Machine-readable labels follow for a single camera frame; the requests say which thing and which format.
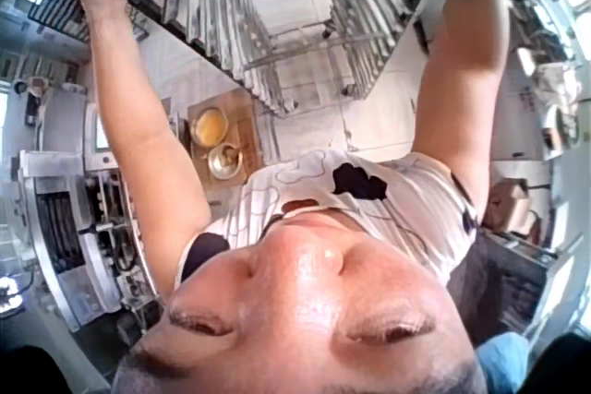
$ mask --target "wooden board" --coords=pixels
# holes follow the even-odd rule
[[[240,148],[243,155],[243,166],[236,177],[230,180],[219,180],[211,174],[208,168],[207,155],[210,150],[191,142],[191,157],[205,192],[242,185],[251,174],[263,167],[250,95],[241,89],[233,90],[189,106],[187,110],[189,123],[211,106],[222,108],[228,116],[228,134],[223,141]]]

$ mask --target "white t-shirt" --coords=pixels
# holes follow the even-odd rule
[[[237,205],[187,246],[175,287],[209,258],[255,244],[279,219],[338,209],[446,283],[476,238],[476,209],[449,168],[411,153],[389,166],[315,150],[250,176]]]

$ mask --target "metal bowl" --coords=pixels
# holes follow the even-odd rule
[[[202,140],[202,134],[199,133],[199,129],[198,129],[198,122],[199,120],[203,117],[203,115],[207,112],[211,112],[214,111],[216,113],[218,113],[218,115],[221,116],[222,118],[222,122],[223,122],[223,128],[222,131],[220,133],[220,135],[218,136],[218,138],[214,141],[214,143],[211,144],[206,144],[203,142]],[[220,145],[220,143],[222,143],[222,140],[224,140],[224,138],[226,137],[226,135],[228,134],[228,127],[230,126],[229,122],[228,122],[228,117],[227,115],[225,115],[225,113],[223,112],[222,108],[218,108],[217,106],[210,106],[208,108],[205,108],[204,110],[201,110],[201,112],[197,115],[197,117],[195,117],[190,124],[190,133],[191,133],[191,139],[200,147],[205,148],[205,149],[210,149],[210,148],[214,148],[217,147],[218,145]]]
[[[235,150],[234,156],[228,155],[228,150]],[[211,173],[220,180],[235,177],[242,168],[242,151],[231,143],[223,143],[212,149],[208,156],[208,166]]]

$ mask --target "yellow food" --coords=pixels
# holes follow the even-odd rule
[[[206,147],[218,145],[224,136],[226,121],[219,110],[208,110],[197,121],[197,137]]]

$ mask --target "blue cloth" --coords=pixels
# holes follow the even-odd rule
[[[514,394],[525,381],[529,343],[514,332],[493,337],[476,349],[488,394]]]

